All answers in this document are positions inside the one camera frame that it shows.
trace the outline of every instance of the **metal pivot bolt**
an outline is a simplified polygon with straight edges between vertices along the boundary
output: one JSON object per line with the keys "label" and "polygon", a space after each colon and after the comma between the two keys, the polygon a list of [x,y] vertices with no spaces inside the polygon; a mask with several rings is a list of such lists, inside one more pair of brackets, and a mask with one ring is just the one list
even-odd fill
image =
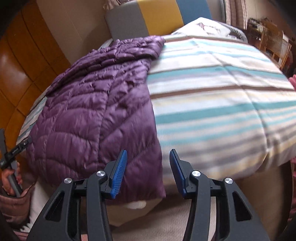
{"label": "metal pivot bolt", "polygon": [[192,175],[195,177],[199,177],[200,176],[200,172],[199,171],[193,171]]}
{"label": "metal pivot bolt", "polygon": [[96,173],[96,175],[98,176],[98,177],[102,177],[102,176],[104,176],[106,173],[104,172],[104,171],[98,171],[97,173]]}
{"label": "metal pivot bolt", "polygon": [[71,183],[72,182],[72,178],[70,178],[70,177],[67,177],[65,180],[64,180],[64,183],[66,183],[66,184],[69,184],[69,183]]}
{"label": "metal pivot bolt", "polygon": [[230,177],[225,178],[225,182],[228,184],[232,184],[233,180]]}

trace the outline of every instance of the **striped bed sheet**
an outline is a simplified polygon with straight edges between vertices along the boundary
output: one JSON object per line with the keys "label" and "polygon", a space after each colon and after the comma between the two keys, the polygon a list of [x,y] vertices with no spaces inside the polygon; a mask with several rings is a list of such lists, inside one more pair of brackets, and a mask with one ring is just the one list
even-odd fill
{"label": "striped bed sheet", "polygon": [[[296,156],[296,92],[256,48],[229,39],[167,36],[147,85],[163,154],[167,192],[176,149],[210,178],[241,178]],[[26,118],[28,136],[45,105]]]}

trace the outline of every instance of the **brown jacket sleeve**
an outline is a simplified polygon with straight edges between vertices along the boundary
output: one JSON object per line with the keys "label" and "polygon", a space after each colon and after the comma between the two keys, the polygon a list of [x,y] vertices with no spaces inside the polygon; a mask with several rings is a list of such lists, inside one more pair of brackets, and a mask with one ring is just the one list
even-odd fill
{"label": "brown jacket sleeve", "polygon": [[6,194],[0,181],[0,211],[6,221],[12,225],[20,225],[26,221],[30,211],[30,199],[34,185],[25,189],[20,198]]}

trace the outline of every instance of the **person's hand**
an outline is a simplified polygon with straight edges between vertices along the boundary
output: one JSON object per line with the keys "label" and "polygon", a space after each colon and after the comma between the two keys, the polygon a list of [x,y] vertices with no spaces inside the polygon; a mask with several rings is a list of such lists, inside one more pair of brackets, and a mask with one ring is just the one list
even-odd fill
{"label": "person's hand", "polygon": [[[9,183],[8,177],[10,175],[14,174],[14,172],[15,172],[14,169],[7,168],[4,171],[2,171],[2,173],[1,173],[2,187],[7,192],[7,194],[10,196],[15,196],[15,192]],[[17,175],[16,179],[17,179],[18,184],[21,185],[22,184],[22,176],[20,174],[20,164],[19,163],[17,163],[17,173],[18,173],[18,175]]]}

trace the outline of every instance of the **purple puffer jacket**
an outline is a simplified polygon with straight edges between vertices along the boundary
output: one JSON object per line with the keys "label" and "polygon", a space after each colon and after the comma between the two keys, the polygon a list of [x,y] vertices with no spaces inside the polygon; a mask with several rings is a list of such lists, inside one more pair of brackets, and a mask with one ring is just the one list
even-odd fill
{"label": "purple puffer jacket", "polygon": [[162,154],[146,84],[164,45],[158,36],[116,41],[93,50],[59,75],[31,130],[30,168],[48,183],[103,170],[127,150],[114,204],[165,197]]}

